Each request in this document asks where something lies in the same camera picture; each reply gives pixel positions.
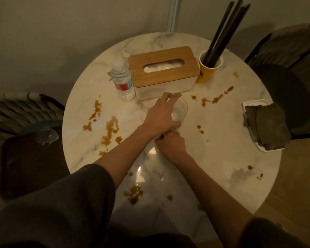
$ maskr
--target hand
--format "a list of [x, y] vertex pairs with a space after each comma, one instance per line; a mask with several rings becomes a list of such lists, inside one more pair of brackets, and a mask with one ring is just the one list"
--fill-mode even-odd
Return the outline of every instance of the hand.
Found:
[[168, 131], [163, 138], [157, 138], [155, 143], [160, 152], [175, 165], [182, 164], [190, 156], [187, 154], [185, 139], [179, 132]]
[[161, 98], [156, 101], [156, 104], [149, 109], [144, 125], [153, 133], [154, 136], [159, 136], [167, 131], [173, 130], [181, 126], [181, 122], [175, 122], [171, 118], [172, 109], [180, 93], [171, 94], [165, 92]]

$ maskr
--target white marble tabletop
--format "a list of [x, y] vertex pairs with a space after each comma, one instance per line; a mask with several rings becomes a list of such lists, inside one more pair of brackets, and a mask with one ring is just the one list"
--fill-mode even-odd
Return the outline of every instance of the white marble tabletop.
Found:
[[[127, 138], [142, 124], [156, 101], [138, 101], [136, 97], [130, 102], [120, 100], [108, 76], [111, 62], [118, 56], [128, 58], [132, 54], [185, 45], [198, 56], [209, 47], [210, 41], [183, 33], [150, 33], [122, 41], [91, 62], [75, 83], [64, 113], [63, 150], [71, 173], [94, 162], [118, 145], [121, 138]], [[199, 166], [254, 213], [276, 179], [281, 151], [264, 153], [256, 149], [243, 126], [241, 104], [256, 99], [272, 100], [248, 65], [228, 50], [223, 57], [223, 66], [209, 82], [195, 84], [182, 93], [189, 109], [179, 132]], [[113, 118], [117, 118], [118, 128]], [[106, 129], [110, 122], [112, 138], [106, 146], [102, 141], [111, 135], [111, 130]], [[138, 201], [129, 196], [130, 188], [136, 185], [143, 191]], [[195, 242], [216, 237], [188, 184], [161, 156], [154, 141], [117, 189], [111, 222], [141, 236], [175, 232], [186, 234]]]

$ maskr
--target black chair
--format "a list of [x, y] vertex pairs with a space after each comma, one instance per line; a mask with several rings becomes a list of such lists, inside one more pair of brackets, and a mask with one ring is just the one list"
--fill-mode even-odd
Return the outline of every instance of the black chair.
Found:
[[310, 137], [310, 24], [276, 30], [245, 62], [283, 108], [292, 139]]

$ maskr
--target water bottle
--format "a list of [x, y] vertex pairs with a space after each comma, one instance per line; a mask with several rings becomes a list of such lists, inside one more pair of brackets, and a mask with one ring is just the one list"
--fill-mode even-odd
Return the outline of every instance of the water bottle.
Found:
[[136, 92], [131, 79], [131, 71], [124, 59], [116, 58], [113, 61], [111, 78], [118, 90], [120, 98], [124, 101], [131, 101]]

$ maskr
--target yellow cup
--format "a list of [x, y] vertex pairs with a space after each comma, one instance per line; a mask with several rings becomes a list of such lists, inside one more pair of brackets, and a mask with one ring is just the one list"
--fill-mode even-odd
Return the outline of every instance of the yellow cup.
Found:
[[200, 64], [201, 72], [200, 72], [200, 75], [198, 76], [198, 78], [196, 79], [196, 82], [199, 84], [206, 83], [210, 79], [211, 75], [216, 70], [218, 70], [223, 65], [223, 62], [224, 62], [224, 58], [222, 56], [220, 56], [220, 58], [218, 59], [218, 61], [215, 64], [214, 68], [208, 68], [207, 66], [204, 66], [202, 61], [203, 61], [204, 56], [206, 55], [207, 51], [208, 50], [205, 49], [199, 55], [199, 64]]

